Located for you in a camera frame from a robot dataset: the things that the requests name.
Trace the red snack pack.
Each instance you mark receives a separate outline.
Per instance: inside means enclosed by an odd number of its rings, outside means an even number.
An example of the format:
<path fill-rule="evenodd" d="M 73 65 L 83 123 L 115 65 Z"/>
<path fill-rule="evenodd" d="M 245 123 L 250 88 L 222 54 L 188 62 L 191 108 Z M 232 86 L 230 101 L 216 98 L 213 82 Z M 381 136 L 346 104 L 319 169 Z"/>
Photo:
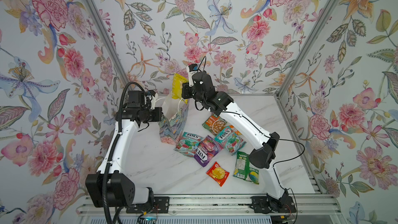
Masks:
<path fill-rule="evenodd" d="M 230 175 L 230 173 L 224 170 L 218 162 L 215 162 L 213 166 L 206 172 L 206 174 L 216 181 L 220 187 L 225 184 Z"/>

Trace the floral paper gift bag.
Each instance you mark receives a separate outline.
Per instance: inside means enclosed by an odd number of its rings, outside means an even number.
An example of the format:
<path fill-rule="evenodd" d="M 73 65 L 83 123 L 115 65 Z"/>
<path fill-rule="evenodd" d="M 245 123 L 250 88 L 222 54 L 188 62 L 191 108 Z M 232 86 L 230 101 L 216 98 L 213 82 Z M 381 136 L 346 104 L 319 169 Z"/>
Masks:
<path fill-rule="evenodd" d="M 176 146 L 184 133 L 188 118 L 189 101 L 182 98 L 174 99 L 169 94 L 157 99 L 156 106 L 162 107 L 163 113 L 159 122 L 160 141 Z"/>

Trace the teal Fox's blossom candy pack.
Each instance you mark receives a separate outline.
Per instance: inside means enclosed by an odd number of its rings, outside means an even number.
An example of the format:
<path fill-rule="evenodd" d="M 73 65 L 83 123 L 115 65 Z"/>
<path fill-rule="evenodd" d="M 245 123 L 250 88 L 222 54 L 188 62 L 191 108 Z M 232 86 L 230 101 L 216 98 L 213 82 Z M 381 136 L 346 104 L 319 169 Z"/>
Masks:
<path fill-rule="evenodd" d="M 246 142 L 239 137 L 231 127 L 225 127 L 215 137 L 215 141 L 231 155 L 236 154 Z"/>

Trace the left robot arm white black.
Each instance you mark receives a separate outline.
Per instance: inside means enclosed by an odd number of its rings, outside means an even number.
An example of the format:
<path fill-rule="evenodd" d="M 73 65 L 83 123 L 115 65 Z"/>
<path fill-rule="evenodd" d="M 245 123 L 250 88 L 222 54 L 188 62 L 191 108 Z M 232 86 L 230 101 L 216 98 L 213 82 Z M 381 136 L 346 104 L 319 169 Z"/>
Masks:
<path fill-rule="evenodd" d="M 158 94 L 154 90 L 129 91 L 126 103 L 121 103 L 116 115 L 116 127 L 107 154 L 95 174 L 86 178 L 86 187 L 95 207 L 132 207 L 152 205 L 151 188 L 140 188 L 124 173 L 127 152 L 141 124 L 159 122 L 162 108 L 156 107 Z"/>

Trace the yellow snack pack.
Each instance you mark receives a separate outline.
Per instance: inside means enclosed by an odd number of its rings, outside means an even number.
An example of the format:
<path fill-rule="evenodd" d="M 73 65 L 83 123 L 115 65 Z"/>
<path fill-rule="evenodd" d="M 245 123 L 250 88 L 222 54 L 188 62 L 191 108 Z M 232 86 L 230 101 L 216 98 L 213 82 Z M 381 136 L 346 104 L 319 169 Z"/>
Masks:
<path fill-rule="evenodd" d="M 188 100 L 184 100 L 182 98 L 182 86 L 184 83 L 187 83 L 188 80 L 179 74 L 174 74 L 173 82 L 172 82 L 172 102 L 177 102 L 182 100 L 185 103 L 188 103 Z"/>

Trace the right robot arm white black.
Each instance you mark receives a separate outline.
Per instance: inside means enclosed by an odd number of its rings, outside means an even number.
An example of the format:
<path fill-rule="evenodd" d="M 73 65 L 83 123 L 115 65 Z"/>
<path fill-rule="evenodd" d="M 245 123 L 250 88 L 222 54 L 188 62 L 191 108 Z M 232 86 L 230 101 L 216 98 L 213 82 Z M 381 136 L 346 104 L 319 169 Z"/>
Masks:
<path fill-rule="evenodd" d="M 265 181 L 266 196 L 255 202 L 266 213 L 281 213 L 282 209 L 293 202 L 288 189 L 283 187 L 278 178 L 273 160 L 280 136 L 270 133 L 246 115 L 231 96 L 226 92 L 216 91 L 211 76 L 198 68 L 187 68 L 188 82 L 182 84 L 182 98 L 194 99 L 203 109 L 220 116 L 232 124 L 253 147 L 249 162 L 259 169 Z"/>

